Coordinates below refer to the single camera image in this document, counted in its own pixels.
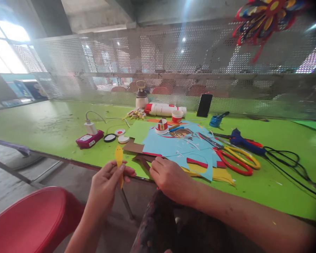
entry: blue container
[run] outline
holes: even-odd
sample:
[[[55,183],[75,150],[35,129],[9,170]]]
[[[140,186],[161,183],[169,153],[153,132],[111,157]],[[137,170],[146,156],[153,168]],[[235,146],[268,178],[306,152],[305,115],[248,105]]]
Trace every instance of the blue container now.
[[[218,119],[218,116],[213,116],[210,121],[211,127],[220,127],[221,119]]]

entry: green table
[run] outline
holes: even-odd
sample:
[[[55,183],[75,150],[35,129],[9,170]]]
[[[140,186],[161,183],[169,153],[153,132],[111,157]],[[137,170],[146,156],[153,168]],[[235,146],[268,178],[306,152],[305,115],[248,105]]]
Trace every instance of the green table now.
[[[86,134],[83,126],[85,113],[93,110],[103,117],[114,118],[124,117],[131,109],[122,106],[56,101],[4,109],[0,110],[0,140],[24,145],[31,150],[72,162],[102,167],[114,157],[118,143],[100,141],[91,149],[80,150],[75,140]],[[125,122],[121,120],[105,124],[93,113],[89,118],[96,124],[97,129],[103,130],[105,134],[114,133],[119,128],[128,129]],[[186,120],[192,119],[197,119],[195,113],[188,112]],[[232,117],[223,119],[221,129],[214,129],[209,126],[209,120],[210,117],[195,122],[208,130],[212,129],[213,132],[222,134],[230,134],[232,129],[238,128],[246,138],[254,139],[277,150],[297,153],[300,155],[301,164],[316,182],[316,131],[291,121],[272,119],[270,122],[262,122]],[[125,151],[124,154],[128,164],[136,170],[138,177],[150,179],[149,173],[132,160],[134,153]],[[316,197],[289,180],[265,159],[258,156],[256,158],[261,163],[261,169],[255,171],[251,177],[242,176],[228,169],[236,180],[236,187],[216,181],[210,185],[279,211],[316,221]],[[289,168],[283,168],[303,181]]]

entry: metal mesh fence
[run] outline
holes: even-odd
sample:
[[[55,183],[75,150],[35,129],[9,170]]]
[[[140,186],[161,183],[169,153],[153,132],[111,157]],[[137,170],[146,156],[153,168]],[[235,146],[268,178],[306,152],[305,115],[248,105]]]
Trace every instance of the metal mesh fence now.
[[[150,101],[211,113],[316,119],[316,30],[301,16],[259,46],[236,46],[229,20],[88,33],[16,46],[50,99],[135,105],[136,81]]]

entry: yellow paper cutout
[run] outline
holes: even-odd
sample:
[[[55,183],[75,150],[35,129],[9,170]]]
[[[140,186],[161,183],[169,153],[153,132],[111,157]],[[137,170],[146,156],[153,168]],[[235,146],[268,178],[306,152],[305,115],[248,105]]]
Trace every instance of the yellow paper cutout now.
[[[193,173],[205,173],[207,171],[207,168],[204,168],[198,164],[194,163],[187,163],[192,170]]]
[[[117,162],[117,168],[119,168],[123,163],[123,149],[121,148],[120,145],[118,145],[118,147],[116,148],[115,158],[116,158],[116,162]],[[121,175],[121,177],[119,178],[118,183],[120,185],[120,188],[122,189],[123,183],[124,183],[123,175]]]
[[[205,168],[203,168],[197,164],[188,163],[188,165],[189,165],[190,169],[193,171],[206,170]],[[184,167],[182,167],[182,169],[191,177],[201,177],[199,174],[194,173],[193,171],[191,172]],[[227,183],[235,186],[235,183],[232,179],[232,176],[228,173],[228,171],[226,169],[213,167],[213,180],[227,182]]]

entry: extension socket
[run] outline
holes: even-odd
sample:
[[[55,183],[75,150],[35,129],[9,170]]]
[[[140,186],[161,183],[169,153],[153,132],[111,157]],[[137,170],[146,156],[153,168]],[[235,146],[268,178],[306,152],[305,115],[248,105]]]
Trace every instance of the extension socket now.
[[[102,130],[97,130],[97,134],[90,135],[86,134],[82,136],[81,138],[78,138],[76,140],[77,145],[80,147],[80,149],[87,149],[91,148],[98,142],[100,139],[102,139],[104,136],[104,132]]]

